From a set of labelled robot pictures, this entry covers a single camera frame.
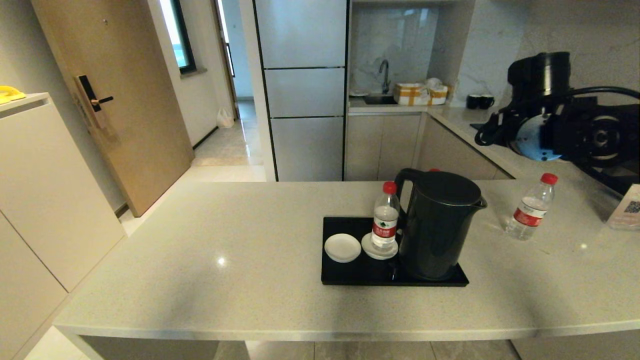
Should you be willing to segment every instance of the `faucet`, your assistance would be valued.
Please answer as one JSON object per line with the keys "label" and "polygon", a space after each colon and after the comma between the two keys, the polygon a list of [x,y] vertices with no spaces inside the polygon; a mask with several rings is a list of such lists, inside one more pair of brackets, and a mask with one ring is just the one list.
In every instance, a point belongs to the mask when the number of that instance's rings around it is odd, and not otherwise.
{"label": "faucet", "polygon": [[386,94],[389,92],[389,61],[382,60],[382,64],[380,64],[380,70],[378,74],[382,73],[382,68],[385,68],[385,80],[382,82],[382,93]]}

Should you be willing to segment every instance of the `tile floor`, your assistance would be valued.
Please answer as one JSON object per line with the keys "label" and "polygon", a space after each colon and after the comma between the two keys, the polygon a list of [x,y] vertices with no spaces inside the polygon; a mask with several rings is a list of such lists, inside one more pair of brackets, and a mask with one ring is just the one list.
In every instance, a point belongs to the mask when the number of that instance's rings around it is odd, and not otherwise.
{"label": "tile floor", "polygon": [[[161,206],[176,189],[197,182],[266,181],[252,102],[240,104],[241,121],[219,129],[196,149],[192,167],[142,216],[131,211],[120,217],[127,235]],[[27,360],[88,360],[60,331],[51,327]],[[517,360],[507,341],[385,342],[266,342],[221,341],[214,360]]]}

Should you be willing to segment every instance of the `mug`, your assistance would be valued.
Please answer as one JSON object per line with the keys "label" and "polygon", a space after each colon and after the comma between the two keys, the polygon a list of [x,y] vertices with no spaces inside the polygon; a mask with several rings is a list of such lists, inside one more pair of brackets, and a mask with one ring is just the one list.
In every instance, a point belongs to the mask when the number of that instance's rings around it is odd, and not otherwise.
{"label": "mug", "polygon": [[492,107],[494,103],[495,103],[495,99],[493,98],[492,95],[484,94],[480,97],[478,106],[482,110],[487,110],[488,108]]}
{"label": "mug", "polygon": [[478,109],[481,99],[481,95],[471,94],[467,96],[467,109]]}

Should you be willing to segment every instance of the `refrigerator door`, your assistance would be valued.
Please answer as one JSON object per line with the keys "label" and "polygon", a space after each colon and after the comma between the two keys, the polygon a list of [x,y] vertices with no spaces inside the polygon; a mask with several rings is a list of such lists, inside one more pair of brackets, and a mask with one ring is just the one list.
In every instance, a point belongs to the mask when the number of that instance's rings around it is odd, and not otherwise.
{"label": "refrigerator door", "polygon": [[341,181],[344,117],[271,119],[279,181]]}
{"label": "refrigerator door", "polygon": [[256,0],[265,69],[345,66],[347,0]]}
{"label": "refrigerator door", "polygon": [[344,115],[344,69],[265,70],[270,117]]}

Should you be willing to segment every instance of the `water bottle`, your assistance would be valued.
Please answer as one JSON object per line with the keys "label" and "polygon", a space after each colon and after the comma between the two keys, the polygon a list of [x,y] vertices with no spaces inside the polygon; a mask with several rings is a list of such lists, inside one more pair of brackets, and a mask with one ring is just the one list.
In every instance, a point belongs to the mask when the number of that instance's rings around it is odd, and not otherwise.
{"label": "water bottle", "polygon": [[555,194],[554,185],[557,181],[558,177],[554,174],[544,173],[542,175],[540,184],[529,189],[513,213],[507,224],[507,234],[519,240],[531,238],[551,207]]}
{"label": "water bottle", "polygon": [[382,186],[382,194],[376,200],[373,208],[373,230],[371,242],[373,245],[387,249],[396,240],[396,227],[400,214],[400,200],[396,196],[396,183],[387,181]]}

